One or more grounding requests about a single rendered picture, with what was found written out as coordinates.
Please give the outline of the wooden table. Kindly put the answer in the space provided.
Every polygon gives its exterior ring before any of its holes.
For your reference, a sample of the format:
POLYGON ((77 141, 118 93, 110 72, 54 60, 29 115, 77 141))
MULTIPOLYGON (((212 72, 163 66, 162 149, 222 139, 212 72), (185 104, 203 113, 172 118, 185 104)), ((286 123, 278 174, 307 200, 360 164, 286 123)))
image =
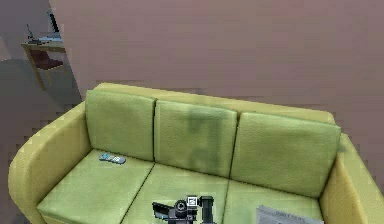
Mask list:
POLYGON ((40 69, 38 69, 35 66, 35 63, 32 59, 31 50, 39 50, 39 51, 46 51, 47 53, 49 52, 57 52, 57 53, 66 53, 65 47, 62 42, 52 42, 52 41, 42 41, 40 43, 33 43, 32 41, 30 42, 24 42, 21 44, 22 48, 24 49, 24 52, 32 66, 33 72, 35 74, 35 77, 40 85, 40 88, 42 90, 46 90, 43 80, 41 78, 41 75, 39 73, 40 69))

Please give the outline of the grey blue remote control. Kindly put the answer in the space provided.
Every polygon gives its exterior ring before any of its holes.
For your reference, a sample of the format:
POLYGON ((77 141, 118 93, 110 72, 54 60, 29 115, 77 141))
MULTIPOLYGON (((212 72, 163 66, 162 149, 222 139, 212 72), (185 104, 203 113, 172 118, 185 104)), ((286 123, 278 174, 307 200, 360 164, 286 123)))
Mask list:
POLYGON ((122 164, 124 164, 126 162, 126 159, 124 157, 119 157, 119 156, 111 155, 109 153, 102 153, 99 156, 99 160, 100 161, 111 162, 111 163, 119 164, 119 165, 122 165, 122 164))

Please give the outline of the yellow green three-seat sofa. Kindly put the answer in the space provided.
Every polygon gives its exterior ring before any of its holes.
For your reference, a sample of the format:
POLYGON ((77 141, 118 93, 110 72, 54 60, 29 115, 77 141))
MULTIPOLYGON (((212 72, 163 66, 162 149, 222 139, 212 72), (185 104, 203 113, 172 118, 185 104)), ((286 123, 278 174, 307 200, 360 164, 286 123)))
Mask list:
POLYGON ((384 195, 331 114, 112 83, 33 135, 8 186, 31 224, 166 224, 152 203, 188 195, 214 198, 216 224, 256 224, 261 205, 384 224, 384 195))

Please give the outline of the grey printed newspaper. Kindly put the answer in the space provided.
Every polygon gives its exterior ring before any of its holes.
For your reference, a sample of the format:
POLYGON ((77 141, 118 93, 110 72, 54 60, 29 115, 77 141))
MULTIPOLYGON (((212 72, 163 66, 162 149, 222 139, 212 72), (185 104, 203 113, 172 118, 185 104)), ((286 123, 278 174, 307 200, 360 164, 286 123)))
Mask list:
POLYGON ((325 224, 322 220, 298 216, 266 206, 259 206, 256 211, 256 224, 325 224))

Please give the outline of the dark red chair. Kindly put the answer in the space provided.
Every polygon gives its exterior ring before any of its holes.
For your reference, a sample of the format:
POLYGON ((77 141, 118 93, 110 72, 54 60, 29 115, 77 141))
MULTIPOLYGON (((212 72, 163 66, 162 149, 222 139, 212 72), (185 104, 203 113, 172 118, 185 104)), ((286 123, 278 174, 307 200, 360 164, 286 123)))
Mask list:
POLYGON ((49 84, 52 84, 52 80, 49 73, 50 70, 55 71, 56 68, 61 67, 63 72, 65 72, 64 63, 60 60, 50 58, 46 51, 31 50, 30 53, 35 63, 35 66, 46 73, 49 84))

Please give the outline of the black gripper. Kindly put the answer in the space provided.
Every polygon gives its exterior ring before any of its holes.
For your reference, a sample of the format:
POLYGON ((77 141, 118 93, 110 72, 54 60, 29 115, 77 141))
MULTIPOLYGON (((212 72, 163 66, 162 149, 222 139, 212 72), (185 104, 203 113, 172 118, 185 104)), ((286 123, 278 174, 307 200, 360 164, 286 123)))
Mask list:
POLYGON ((187 204, 184 200, 178 200, 173 206, 153 202, 152 209, 154 216, 167 224, 189 224, 187 204))

